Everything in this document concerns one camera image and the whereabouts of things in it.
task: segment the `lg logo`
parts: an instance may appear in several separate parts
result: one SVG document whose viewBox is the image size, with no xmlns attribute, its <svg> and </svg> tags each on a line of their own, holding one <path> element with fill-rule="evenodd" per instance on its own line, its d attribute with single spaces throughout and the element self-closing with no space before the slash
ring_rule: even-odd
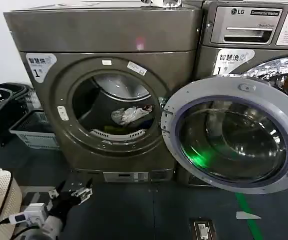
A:
<svg viewBox="0 0 288 240">
<path fill-rule="evenodd" d="M 244 12 L 245 12 L 244 9 L 242 9 L 242 10 L 241 10 L 241 9 L 238 9 L 238 10 L 237 10 L 237 9 L 235 9 L 235 8 L 230 11 L 230 13 L 231 13 L 232 15 L 235 15 L 235 14 L 244 14 Z"/>
</svg>

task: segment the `gray plastic basket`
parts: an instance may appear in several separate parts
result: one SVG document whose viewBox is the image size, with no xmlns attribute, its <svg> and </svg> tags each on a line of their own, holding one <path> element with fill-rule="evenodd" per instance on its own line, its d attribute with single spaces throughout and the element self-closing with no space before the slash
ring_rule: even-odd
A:
<svg viewBox="0 0 288 240">
<path fill-rule="evenodd" d="M 32 149 L 59 150 L 52 127 L 41 110 L 29 112 L 10 128 L 10 132 Z"/>
</svg>

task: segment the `green floor stripe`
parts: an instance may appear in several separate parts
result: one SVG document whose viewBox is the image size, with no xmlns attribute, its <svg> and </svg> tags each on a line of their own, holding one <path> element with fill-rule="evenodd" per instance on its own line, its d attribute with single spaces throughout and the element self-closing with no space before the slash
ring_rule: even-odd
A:
<svg viewBox="0 0 288 240">
<path fill-rule="evenodd" d="M 239 204 L 239 207 L 242 209 L 243 212 L 246 212 L 248 214 L 253 214 L 247 204 L 247 201 L 245 199 L 245 196 L 241 193 L 235 193 L 235 196 L 237 198 L 237 202 Z M 254 240 L 263 240 L 262 234 L 260 233 L 260 230 L 257 226 L 257 224 L 255 223 L 254 219 L 248 219 L 246 220 L 248 227 L 252 233 L 252 236 L 254 238 Z"/>
</svg>

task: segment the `front-loading washer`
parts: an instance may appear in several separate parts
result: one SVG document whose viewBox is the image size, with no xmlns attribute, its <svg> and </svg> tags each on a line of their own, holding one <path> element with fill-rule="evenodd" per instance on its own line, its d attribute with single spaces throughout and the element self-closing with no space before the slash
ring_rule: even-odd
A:
<svg viewBox="0 0 288 240">
<path fill-rule="evenodd" d="M 178 180 L 246 194 L 286 189 L 288 2 L 206 1 L 203 12 L 197 81 L 172 96 L 162 118 L 187 170 Z"/>
<path fill-rule="evenodd" d="M 72 169 L 94 181 L 172 178 L 160 117 L 192 75 L 201 4 L 80 2 L 5 13 Z M 151 112 L 121 124 L 127 110 Z"/>
</svg>

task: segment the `green light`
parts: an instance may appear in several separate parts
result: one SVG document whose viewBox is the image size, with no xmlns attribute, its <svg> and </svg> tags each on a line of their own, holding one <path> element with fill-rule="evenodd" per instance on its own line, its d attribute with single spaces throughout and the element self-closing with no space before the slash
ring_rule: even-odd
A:
<svg viewBox="0 0 288 240">
<path fill-rule="evenodd" d="M 203 151 L 199 153 L 196 151 L 192 146 L 190 146 L 192 151 L 187 152 L 183 147 L 182 150 L 185 153 L 185 155 L 189 158 L 189 160 L 196 166 L 201 168 L 208 168 L 210 161 L 211 161 L 211 152 L 209 151 Z"/>
</svg>

